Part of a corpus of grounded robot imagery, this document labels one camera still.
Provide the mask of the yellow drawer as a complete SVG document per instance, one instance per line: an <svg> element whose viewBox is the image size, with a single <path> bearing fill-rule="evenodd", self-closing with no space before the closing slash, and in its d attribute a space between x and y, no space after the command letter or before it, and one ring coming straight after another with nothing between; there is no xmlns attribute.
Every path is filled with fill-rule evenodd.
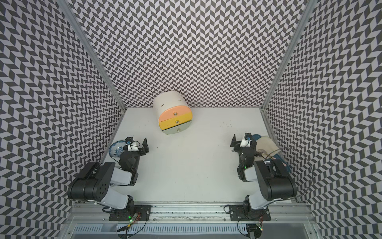
<svg viewBox="0 0 382 239"><path fill-rule="evenodd" d="M188 121L191 121L192 119L193 119L193 113L189 112L183 115L173 116L172 118L164 120L164 121L160 121L159 127L161 130L166 130L166 129L181 125L183 123L186 123Z"/></svg>

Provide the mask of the pale green bottom drawer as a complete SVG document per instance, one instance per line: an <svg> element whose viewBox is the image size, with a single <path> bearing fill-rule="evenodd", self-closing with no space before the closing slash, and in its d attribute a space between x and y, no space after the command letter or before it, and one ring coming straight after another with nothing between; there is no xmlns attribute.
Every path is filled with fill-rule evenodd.
<svg viewBox="0 0 382 239"><path fill-rule="evenodd" d="M170 134L175 134L175 133L179 133L179 132L182 132L184 130L186 130L187 128L189 128L189 126L192 124L192 121L188 121L188 122L185 122L183 124L179 124L179 125L176 125L174 127L171 127L171 128L168 128L168 129L165 129L163 130L162 132L167 134L167 135L170 135Z"/></svg>

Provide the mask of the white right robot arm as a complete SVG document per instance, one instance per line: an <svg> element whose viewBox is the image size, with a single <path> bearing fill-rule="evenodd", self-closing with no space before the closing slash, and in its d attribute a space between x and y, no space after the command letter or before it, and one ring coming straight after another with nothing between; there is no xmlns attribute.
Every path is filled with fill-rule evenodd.
<svg viewBox="0 0 382 239"><path fill-rule="evenodd" d="M268 136L246 133L241 140L233 136L230 147L238 153L238 178L257 182L258 189L246 196L246 212L265 209L268 205L297 196L297 186L288 165L280 157L281 149Z"/></svg>

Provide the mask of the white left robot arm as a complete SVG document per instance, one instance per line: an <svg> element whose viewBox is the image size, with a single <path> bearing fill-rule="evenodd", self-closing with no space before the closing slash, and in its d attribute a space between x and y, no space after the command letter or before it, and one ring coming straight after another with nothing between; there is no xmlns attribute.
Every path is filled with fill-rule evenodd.
<svg viewBox="0 0 382 239"><path fill-rule="evenodd" d="M134 186L139 175L140 157L149 152L146 138L139 142L130 136L114 142L108 149L112 161L87 163L70 183L68 198L133 213L133 197L117 192L112 186Z"/></svg>

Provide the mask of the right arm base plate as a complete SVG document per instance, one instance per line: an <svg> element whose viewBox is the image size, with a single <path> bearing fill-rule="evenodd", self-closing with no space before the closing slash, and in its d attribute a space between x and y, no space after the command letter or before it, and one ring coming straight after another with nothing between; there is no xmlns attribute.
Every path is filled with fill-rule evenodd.
<svg viewBox="0 0 382 239"><path fill-rule="evenodd" d="M224 207L227 209L227 213L230 215L230 220L233 222L238 221L259 221L260 219L263 222L271 221L271 216L268 208L264 209L252 209L251 207L246 207L243 205L227 205Z"/></svg>

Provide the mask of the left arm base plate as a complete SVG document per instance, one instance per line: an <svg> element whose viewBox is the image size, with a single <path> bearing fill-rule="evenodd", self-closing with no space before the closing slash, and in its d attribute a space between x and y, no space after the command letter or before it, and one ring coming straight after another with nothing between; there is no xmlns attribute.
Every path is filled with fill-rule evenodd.
<svg viewBox="0 0 382 239"><path fill-rule="evenodd" d="M113 210L108 220L111 222L127 222L137 214L140 222L147 222L151 215L151 209L151 205L135 205L132 209Z"/></svg>

